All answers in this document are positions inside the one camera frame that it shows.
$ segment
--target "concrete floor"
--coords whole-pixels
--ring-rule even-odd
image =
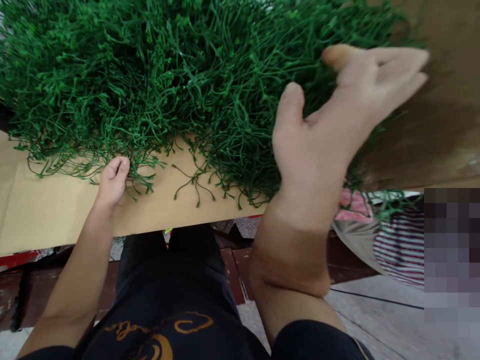
[[[384,276],[334,285],[333,289],[423,306],[424,294]],[[438,336],[423,318],[423,311],[379,300],[331,291],[328,302],[348,332],[363,342],[376,359],[473,360],[479,358],[480,334],[470,338]],[[269,349],[254,302],[238,307],[243,324]],[[31,329],[0,333],[0,359],[14,360]]]

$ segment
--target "wrist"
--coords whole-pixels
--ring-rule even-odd
[[[92,211],[101,212],[103,214],[113,215],[115,208],[117,207],[116,204],[111,204],[109,202],[101,201],[98,198],[95,199],[93,202],[93,206],[91,207]]]
[[[341,190],[341,184],[338,189],[294,189],[282,185],[272,199],[269,210],[298,231],[324,233],[330,228],[337,211]]]

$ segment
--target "right hand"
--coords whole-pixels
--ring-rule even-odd
[[[304,93],[290,83],[278,105],[273,150],[282,188],[311,191],[339,178],[341,186],[373,128],[425,83],[420,70],[428,58],[427,51],[413,48],[326,49],[323,61],[339,72],[330,100],[303,118]]]
[[[100,186],[94,206],[113,210],[125,191],[130,171],[130,160],[125,156],[113,158],[101,171]]]

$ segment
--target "red and white striped fabric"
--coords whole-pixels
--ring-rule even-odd
[[[383,222],[373,244],[380,266],[400,282],[424,289],[424,208],[408,208]]]

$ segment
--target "brown cardboard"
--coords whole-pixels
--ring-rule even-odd
[[[480,3],[397,3],[420,20],[429,80],[365,156],[364,189],[480,187]]]
[[[8,147],[13,145],[11,142],[8,146],[4,146],[3,142],[1,144],[0,149],[6,147],[10,155],[17,155],[17,159],[20,154],[20,160],[15,165],[6,161],[5,166],[9,168],[5,167],[5,170],[8,170],[5,173],[9,175],[0,183],[4,188],[8,188],[8,185],[11,187],[9,192],[5,190],[0,193],[0,206],[8,203],[0,230],[0,256],[75,243],[98,187],[87,180],[67,175],[55,174],[40,179],[29,170],[24,153],[11,151]],[[179,140],[178,144],[187,149],[183,141]],[[135,193],[137,202],[129,194],[124,194],[115,212],[115,236],[258,215],[265,210],[265,206],[255,208],[248,205],[244,196],[240,199],[243,210],[239,210],[237,199],[223,199],[223,191],[214,185],[215,177],[212,178],[212,183],[208,184],[208,173],[199,178],[199,183],[210,189],[216,201],[212,200],[206,190],[198,188],[200,206],[196,207],[198,195],[191,184],[181,189],[177,200],[174,200],[177,189],[187,183],[189,178],[170,165],[175,164],[188,175],[193,175],[197,168],[187,150],[177,150],[168,157],[165,154],[158,156],[169,166],[165,170],[157,169],[154,193]],[[197,160],[198,164],[203,163],[201,155],[197,156]],[[239,191],[234,189],[230,193],[238,197]]]
[[[479,2],[396,2],[405,4],[413,27],[421,21],[420,36],[431,51],[425,69],[430,79],[405,106],[407,114],[387,124],[378,143],[366,154],[364,189],[479,187]],[[17,161],[14,153],[0,141],[0,220],[4,214],[0,255],[74,243],[97,188],[61,175],[40,180],[28,171],[24,161]],[[187,174],[196,170],[187,151],[166,161]],[[216,202],[201,189],[201,205],[196,208],[197,193],[191,185],[174,201],[175,191],[188,179],[171,167],[157,174],[154,194],[142,196],[138,203],[128,195],[123,197],[115,214],[115,235],[250,216],[265,209],[249,207],[243,199],[243,210],[239,211],[236,201],[222,199],[222,191],[213,185],[208,187],[215,193]]]

